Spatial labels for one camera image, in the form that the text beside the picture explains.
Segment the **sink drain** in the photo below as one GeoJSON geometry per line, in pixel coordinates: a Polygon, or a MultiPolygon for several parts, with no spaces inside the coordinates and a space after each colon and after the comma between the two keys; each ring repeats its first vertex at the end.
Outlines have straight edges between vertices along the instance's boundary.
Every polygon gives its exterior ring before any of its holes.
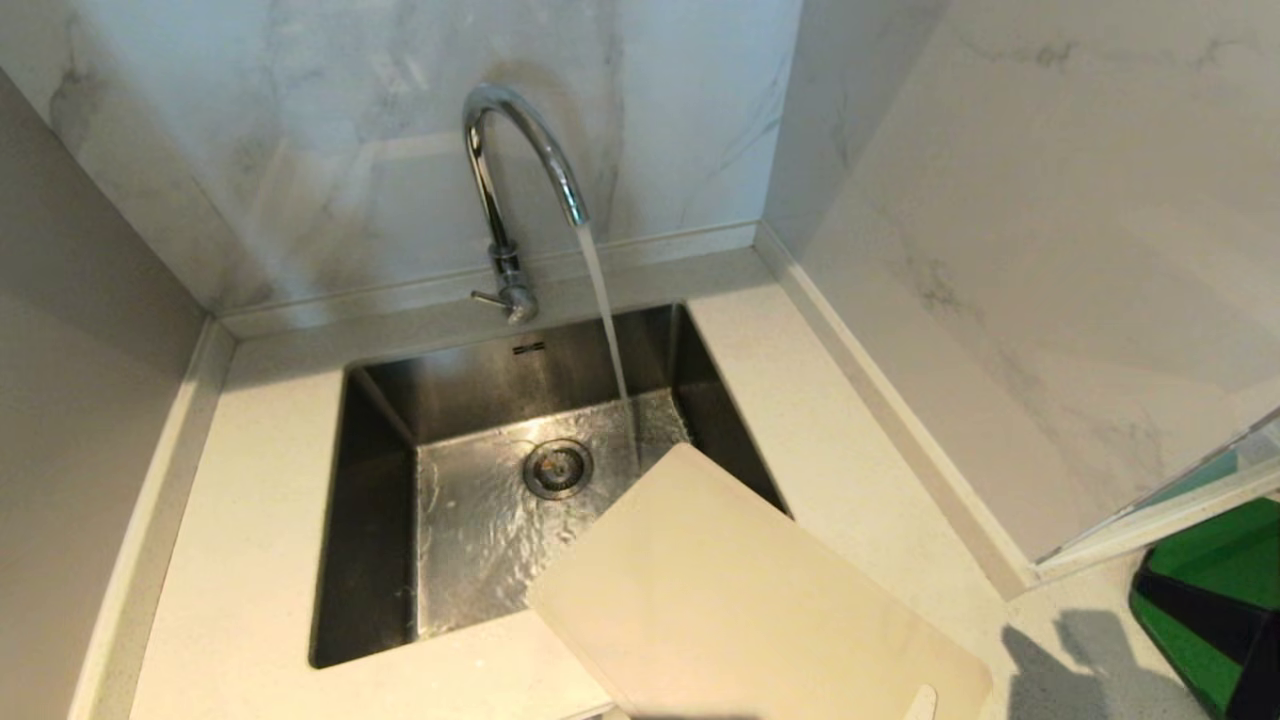
{"type": "Polygon", "coordinates": [[[571,439],[553,439],[525,459],[525,484],[543,500],[577,495],[591,479],[591,452],[571,439]]]}

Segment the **stainless steel sink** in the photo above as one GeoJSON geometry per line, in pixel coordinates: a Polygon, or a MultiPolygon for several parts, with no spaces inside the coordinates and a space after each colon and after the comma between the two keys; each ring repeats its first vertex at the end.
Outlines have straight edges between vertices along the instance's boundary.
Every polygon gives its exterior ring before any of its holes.
{"type": "Polygon", "coordinates": [[[348,370],[314,666],[522,610],[678,442],[786,512],[685,307],[614,322],[630,419],[600,320],[348,370]]]}

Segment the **green object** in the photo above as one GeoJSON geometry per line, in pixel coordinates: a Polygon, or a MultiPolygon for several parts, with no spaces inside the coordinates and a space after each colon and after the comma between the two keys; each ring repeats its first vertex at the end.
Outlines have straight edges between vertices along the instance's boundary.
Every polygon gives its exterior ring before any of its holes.
{"type": "Polygon", "coordinates": [[[1210,716],[1280,719],[1280,503],[1256,500],[1162,541],[1129,606],[1210,716]]]}

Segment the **white cutting board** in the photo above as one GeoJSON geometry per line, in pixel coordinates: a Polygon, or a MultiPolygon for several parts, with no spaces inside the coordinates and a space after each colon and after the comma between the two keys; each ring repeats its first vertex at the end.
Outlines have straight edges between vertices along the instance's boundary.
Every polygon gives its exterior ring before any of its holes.
{"type": "Polygon", "coordinates": [[[973,720],[991,692],[977,657],[687,445],[530,605],[634,719],[901,720],[929,685],[938,720],[973,720]]]}

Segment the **running water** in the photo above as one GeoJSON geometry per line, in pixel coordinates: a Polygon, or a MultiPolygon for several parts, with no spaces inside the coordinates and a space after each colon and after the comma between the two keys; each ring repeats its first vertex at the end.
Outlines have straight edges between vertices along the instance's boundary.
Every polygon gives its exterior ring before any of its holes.
{"type": "Polygon", "coordinates": [[[591,274],[591,286],[595,287],[595,304],[600,307],[600,319],[604,320],[604,337],[609,341],[613,377],[618,380],[618,398],[622,400],[622,409],[627,418],[627,443],[634,451],[631,455],[636,459],[636,473],[639,473],[640,447],[636,445],[635,418],[632,415],[631,401],[627,397],[627,380],[622,375],[622,355],[618,352],[618,334],[613,329],[613,310],[609,307],[609,295],[604,291],[604,273],[600,270],[600,258],[595,254],[595,238],[591,236],[591,223],[577,227],[577,243],[582,247],[582,256],[586,258],[586,272],[591,274]]]}

